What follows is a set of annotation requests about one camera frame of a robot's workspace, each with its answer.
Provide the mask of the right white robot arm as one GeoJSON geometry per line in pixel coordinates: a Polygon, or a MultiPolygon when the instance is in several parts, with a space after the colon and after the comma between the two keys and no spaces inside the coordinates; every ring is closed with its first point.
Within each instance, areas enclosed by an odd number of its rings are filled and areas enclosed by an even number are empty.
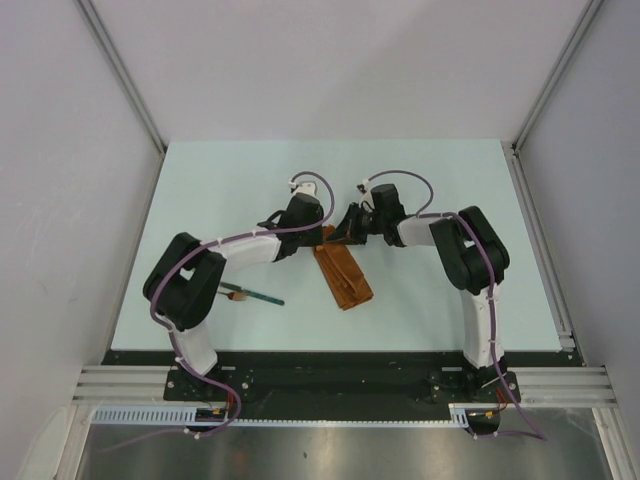
{"type": "Polygon", "coordinates": [[[463,355],[473,369],[461,376],[461,388],[473,401],[486,400],[498,385],[489,367],[504,356],[497,320],[499,285],[510,266],[504,243],[477,206],[459,212],[409,215],[393,184],[362,193],[360,201],[349,205],[328,241],[364,245],[370,236],[380,235],[393,247],[428,246],[437,250],[463,306],[463,355]]]}

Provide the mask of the left aluminium corner post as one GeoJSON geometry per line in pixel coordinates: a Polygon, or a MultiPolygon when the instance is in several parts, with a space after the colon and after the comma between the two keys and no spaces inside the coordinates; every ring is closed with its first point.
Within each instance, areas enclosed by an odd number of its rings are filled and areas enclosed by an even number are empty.
{"type": "Polygon", "coordinates": [[[95,3],[91,0],[74,0],[73,4],[77,8],[145,134],[155,150],[164,157],[168,146],[162,139],[160,130],[151,115],[147,103],[136,85],[95,3]]]}

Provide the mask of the right aluminium side rail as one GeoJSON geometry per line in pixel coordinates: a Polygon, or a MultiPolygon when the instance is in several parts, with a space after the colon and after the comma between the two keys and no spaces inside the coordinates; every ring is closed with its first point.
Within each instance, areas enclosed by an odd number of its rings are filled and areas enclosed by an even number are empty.
{"type": "Polygon", "coordinates": [[[502,142],[502,150],[512,178],[514,189],[522,210],[534,256],[541,274],[547,301],[556,325],[563,351],[578,348],[570,314],[564,294],[559,284],[556,269],[553,265],[549,245],[543,232],[534,199],[525,178],[524,169],[518,152],[509,142],[502,142]]]}

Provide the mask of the aluminium corner post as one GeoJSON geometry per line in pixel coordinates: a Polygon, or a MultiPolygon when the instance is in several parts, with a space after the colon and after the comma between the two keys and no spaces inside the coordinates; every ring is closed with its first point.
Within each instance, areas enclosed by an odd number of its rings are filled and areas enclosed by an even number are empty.
{"type": "Polygon", "coordinates": [[[91,0],[74,0],[73,4],[77,8],[145,134],[155,150],[164,157],[168,146],[162,139],[160,130],[151,115],[147,103],[136,85],[95,3],[91,0]]]}
{"type": "Polygon", "coordinates": [[[553,94],[559,87],[569,67],[596,22],[602,8],[607,4],[605,0],[589,0],[582,9],[575,25],[561,48],[542,88],[536,96],[515,138],[511,141],[514,152],[522,150],[533,132],[541,115],[546,109],[553,94]]]}

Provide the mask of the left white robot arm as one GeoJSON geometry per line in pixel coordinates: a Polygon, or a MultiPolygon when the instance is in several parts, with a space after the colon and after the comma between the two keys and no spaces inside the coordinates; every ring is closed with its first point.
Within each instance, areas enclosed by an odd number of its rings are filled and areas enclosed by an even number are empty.
{"type": "Polygon", "coordinates": [[[223,275],[281,261],[323,240],[325,216],[316,184],[290,187],[287,207],[247,233],[210,242],[186,232],[176,235],[144,283],[151,318],[168,331],[177,363],[189,371],[185,385],[199,399],[214,397],[221,387],[206,317],[223,275]]]}

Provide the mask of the right aluminium corner post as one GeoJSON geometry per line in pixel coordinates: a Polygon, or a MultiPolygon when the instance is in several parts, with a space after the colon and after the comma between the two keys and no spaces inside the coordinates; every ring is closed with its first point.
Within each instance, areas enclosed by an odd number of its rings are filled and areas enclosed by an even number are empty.
{"type": "Polygon", "coordinates": [[[536,96],[515,138],[511,141],[514,152],[522,150],[533,132],[541,115],[546,109],[553,94],[559,87],[569,67],[596,22],[602,8],[607,4],[605,0],[589,0],[582,9],[575,25],[561,48],[542,88],[536,96]]]}

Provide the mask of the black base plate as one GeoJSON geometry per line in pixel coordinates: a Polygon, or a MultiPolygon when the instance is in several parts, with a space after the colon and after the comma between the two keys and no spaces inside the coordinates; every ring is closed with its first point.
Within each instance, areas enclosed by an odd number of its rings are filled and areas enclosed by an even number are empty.
{"type": "Polygon", "coordinates": [[[168,351],[110,350],[105,366],[168,368],[162,398],[196,402],[186,429],[205,435],[232,416],[237,422],[411,422],[446,420],[452,403],[498,410],[521,396],[516,368],[567,369],[575,351],[509,352],[497,367],[474,370],[459,352],[224,352],[206,381],[190,375],[168,351]]]}

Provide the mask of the orange cloth napkin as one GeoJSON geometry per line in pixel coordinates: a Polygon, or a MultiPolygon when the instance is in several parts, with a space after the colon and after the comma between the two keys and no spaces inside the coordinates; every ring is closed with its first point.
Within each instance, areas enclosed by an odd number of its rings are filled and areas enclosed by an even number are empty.
{"type": "Polygon", "coordinates": [[[323,243],[313,255],[338,307],[346,311],[372,300],[374,292],[347,246],[328,242],[334,232],[333,225],[323,228],[323,243]]]}

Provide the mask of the aluminium front rail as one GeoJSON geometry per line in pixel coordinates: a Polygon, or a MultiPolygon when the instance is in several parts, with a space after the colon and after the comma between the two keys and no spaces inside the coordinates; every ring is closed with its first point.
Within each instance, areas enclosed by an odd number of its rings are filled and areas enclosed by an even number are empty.
{"type": "MultiPolygon", "coordinates": [[[[526,408],[615,408],[618,406],[603,367],[512,367],[526,408]]],[[[166,400],[165,366],[87,366],[73,402],[94,405],[202,405],[202,400],[166,400]]]]}

